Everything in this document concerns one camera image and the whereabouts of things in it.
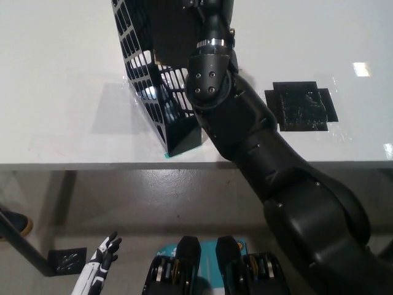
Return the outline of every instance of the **concrete floor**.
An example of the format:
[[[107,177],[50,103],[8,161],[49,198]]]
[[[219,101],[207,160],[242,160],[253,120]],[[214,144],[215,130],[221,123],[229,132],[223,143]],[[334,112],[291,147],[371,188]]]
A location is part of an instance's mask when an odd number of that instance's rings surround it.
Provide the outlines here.
[[[328,171],[346,183],[370,215],[370,246],[380,251],[393,233],[389,171]],[[281,261],[292,294],[312,294],[280,252],[263,208],[237,170],[135,170],[0,172],[0,204],[33,218],[28,240],[41,252],[87,247],[123,237],[105,294],[140,294],[156,251],[183,235],[200,240],[232,234],[249,252],[272,251]],[[66,295],[77,276],[44,278],[10,245],[0,243],[1,294]]]

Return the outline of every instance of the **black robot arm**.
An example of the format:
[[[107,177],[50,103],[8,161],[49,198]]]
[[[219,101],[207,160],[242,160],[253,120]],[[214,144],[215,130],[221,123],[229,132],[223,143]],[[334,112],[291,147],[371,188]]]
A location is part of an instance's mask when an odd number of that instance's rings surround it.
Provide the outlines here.
[[[272,112],[239,75],[233,1],[195,0],[187,8],[203,22],[187,96],[220,154],[255,190],[282,250],[319,294],[391,294],[393,267],[368,249],[362,205],[284,141]]]

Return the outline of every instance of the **white table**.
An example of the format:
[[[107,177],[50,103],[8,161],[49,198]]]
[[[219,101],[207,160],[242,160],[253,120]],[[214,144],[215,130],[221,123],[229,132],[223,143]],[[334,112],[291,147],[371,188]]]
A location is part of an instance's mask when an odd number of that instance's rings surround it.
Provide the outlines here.
[[[392,9],[235,1],[239,66],[262,98],[276,81],[331,92],[329,132],[282,132],[306,160],[393,167]],[[125,76],[110,0],[0,0],[0,169],[228,165],[209,140],[166,159]]]

